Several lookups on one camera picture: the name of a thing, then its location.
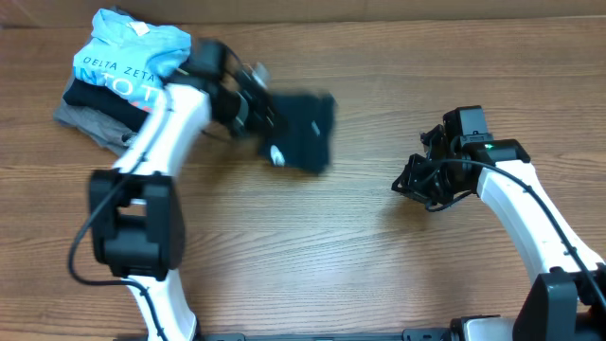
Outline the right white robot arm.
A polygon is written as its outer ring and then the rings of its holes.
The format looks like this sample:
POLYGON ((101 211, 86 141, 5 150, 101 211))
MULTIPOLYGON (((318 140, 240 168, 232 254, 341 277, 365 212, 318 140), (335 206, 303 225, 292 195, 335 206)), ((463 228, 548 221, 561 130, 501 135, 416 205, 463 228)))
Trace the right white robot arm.
POLYGON ((515 139, 437 125, 421 135, 392 189, 438 212, 477 196, 497 217, 532 283, 514 318, 465 317, 453 340, 602 340, 605 260, 588 247, 548 197, 515 139))

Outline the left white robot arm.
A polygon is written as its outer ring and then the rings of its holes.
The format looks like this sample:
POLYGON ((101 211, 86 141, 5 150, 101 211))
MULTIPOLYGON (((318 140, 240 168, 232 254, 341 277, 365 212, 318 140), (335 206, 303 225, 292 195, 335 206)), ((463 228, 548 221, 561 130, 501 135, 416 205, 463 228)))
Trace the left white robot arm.
POLYGON ((109 170, 89 183, 90 218, 97 262, 108 266, 110 286, 134 295, 150 340, 198 340, 198 319, 185 297, 179 266, 185 222, 175 181, 202 130, 212 120, 234 135, 273 132, 281 118, 254 70, 233 74, 178 69, 165 82, 135 143, 109 170))

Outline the dark teal t-shirt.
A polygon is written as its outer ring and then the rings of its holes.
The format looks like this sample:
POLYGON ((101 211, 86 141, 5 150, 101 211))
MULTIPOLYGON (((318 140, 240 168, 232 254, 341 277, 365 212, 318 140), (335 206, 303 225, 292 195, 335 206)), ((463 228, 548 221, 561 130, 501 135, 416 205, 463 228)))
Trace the dark teal t-shirt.
POLYGON ((287 128, 264 138, 258 154, 275 167, 322 173, 330 164, 335 98, 328 93, 277 93, 274 104, 287 128))

